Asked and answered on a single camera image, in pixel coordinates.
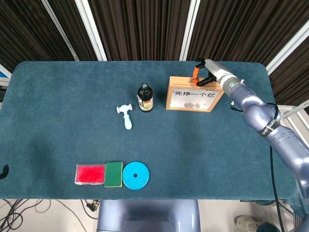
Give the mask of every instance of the curtain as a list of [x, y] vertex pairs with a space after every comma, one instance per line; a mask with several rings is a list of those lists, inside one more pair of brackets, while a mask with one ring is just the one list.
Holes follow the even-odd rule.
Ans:
[[309, 99], [309, 38], [270, 75], [277, 104], [299, 105]]
[[48, 0], [79, 60], [98, 60], [74, 0]]
[[190, 0], [89, 0], [108, 60], [179, 60]]
[[74, 60], [40, 0], [0, 0], [0, 64]]
[[266, 66], [308, 15], [308, 0], [202, 0], [187, 60], [203, 57]]

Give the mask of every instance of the white plastic hammer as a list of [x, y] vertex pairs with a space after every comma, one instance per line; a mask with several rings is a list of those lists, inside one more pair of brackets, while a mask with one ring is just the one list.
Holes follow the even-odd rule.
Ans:
[[125, 119], [125, 128], [127, 130], [131, 129], [132, 128], [132, 123], [131, 123], [131, 120], [130, 120], [130, 116], [127, 114], [127, 112], [129, 110], [132, 110], [132, 105], [129, 104], [129, 105], [122, 105], [120, 107], [116, 107], [116, 110], [117, 110], [117, 113], [120, 114], [120, 112], [124, 113], [124, 119]]

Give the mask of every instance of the green sponge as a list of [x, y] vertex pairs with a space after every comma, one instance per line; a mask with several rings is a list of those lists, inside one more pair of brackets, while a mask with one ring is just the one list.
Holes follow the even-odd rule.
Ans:
[[122, 162], [105, 164], [105, 187], [122, 187]]

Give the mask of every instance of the wooden box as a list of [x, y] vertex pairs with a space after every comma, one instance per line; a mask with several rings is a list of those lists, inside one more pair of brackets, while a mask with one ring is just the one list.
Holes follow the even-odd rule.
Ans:
[[192, 82], [192, 77], [171, 76], [166, 109], [211, 112], [223, 94], [217, 82], [197, 87]]

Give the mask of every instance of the shoe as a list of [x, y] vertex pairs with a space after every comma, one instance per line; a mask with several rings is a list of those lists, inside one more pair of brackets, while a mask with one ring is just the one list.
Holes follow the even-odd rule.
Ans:
[[234, 219], [234, 222], [244, 232], [256, 232], [257, 228], [262, 224], [247, 216], [238, 216]]

